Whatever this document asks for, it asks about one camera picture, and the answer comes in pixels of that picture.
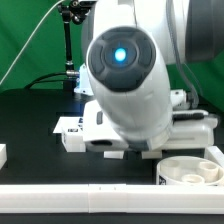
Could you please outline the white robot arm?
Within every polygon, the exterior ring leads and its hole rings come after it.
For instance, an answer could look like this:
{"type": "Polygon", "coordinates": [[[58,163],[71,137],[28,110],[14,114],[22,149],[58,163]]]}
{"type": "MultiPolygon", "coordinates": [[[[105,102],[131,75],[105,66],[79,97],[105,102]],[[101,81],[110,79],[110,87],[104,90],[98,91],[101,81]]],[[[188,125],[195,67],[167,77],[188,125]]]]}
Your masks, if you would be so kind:
{"type": "Polygon", "coordinates": [[[204,148],[216,119],[177,110],[167,67],[224,51],[224,0],[97,0],[82,31],[94,98],[83,140],[94,151],[204,148]]]}

